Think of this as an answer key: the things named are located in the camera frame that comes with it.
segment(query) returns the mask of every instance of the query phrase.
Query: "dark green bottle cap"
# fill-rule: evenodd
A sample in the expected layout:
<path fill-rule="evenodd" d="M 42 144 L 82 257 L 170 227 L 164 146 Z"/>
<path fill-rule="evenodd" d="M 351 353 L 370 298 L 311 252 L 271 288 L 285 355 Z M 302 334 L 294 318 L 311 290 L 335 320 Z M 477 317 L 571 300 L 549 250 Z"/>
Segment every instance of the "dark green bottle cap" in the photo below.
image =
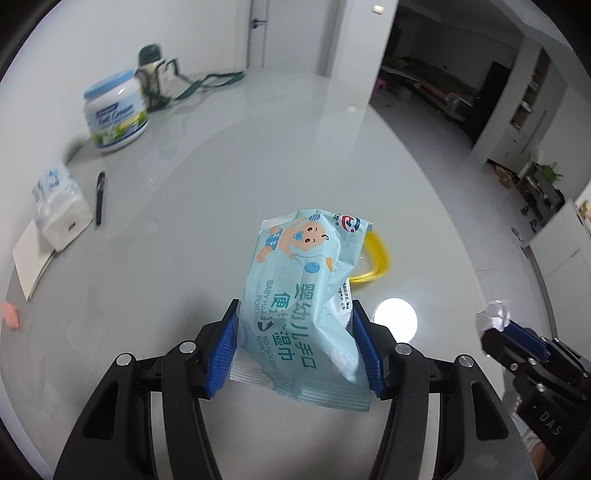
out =
<path fill-rule="evenodd" d="M 140 67 L 159 60 L 162 60 L 162 52 L 160 50 L 160 45 L 156 43 L 146 45 L 139 51 L 138 63 Z"/>

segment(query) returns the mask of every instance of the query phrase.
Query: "blue balloon illustration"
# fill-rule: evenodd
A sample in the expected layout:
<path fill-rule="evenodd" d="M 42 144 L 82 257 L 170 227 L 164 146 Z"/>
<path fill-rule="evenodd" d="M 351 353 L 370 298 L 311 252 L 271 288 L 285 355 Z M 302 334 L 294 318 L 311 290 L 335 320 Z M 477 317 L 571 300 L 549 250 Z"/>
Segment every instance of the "blue balloon illustration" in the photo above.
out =
<path fill-rule="evenodd" d="M 308 262 L 305 266 L 304 269 L 308 272 L 308 273 L 316 273 L 318 272 L 318 270 L 320 270 L 320 265 L 318 265 L 318 263 L 316 262 Z"/>

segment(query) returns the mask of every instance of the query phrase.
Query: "black pen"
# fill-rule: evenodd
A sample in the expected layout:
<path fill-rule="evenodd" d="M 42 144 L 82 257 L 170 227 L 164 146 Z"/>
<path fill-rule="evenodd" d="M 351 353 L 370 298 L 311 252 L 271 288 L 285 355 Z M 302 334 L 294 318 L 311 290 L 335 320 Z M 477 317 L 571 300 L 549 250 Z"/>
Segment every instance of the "black pen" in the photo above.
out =
<path fill-rule="evenodd" d="M 105 193 L 105 172 L 99 173 L 96 179 L 96 226 L 100 226 L 103 219 L 103 194 Z"/>

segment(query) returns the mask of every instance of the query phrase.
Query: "door handle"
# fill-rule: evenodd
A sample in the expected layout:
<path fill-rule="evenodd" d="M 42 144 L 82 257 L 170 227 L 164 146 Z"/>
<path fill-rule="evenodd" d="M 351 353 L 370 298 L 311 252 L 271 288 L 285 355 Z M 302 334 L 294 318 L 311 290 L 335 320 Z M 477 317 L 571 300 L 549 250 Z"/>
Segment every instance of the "door handle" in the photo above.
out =
<path fill-rule="evenodd" d="M 258 28 L 258 26 L 262 23 L 267 23 L 266 20 L 259 20 L 258 18 L 253 18 L 252 22 L 251 22 L 251 27 L 254 30 L 255 28 Z"/>

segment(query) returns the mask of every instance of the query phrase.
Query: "yellow handle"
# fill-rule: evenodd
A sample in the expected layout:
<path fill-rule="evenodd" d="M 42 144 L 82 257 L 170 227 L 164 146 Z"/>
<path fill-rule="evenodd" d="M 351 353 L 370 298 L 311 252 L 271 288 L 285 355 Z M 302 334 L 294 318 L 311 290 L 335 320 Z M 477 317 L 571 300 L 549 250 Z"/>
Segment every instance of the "yellow handle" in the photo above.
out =
<path fill-rule="evenodd" d="M 368 272 L 349 277 L 351 283 L 365 283 L 381 277 L 390 269 L 390 258 L 384 248 L 383 243 L 376 233 L 368 232 L 365 234 L 363 248 L 367 252 L 371 268 Z"/>

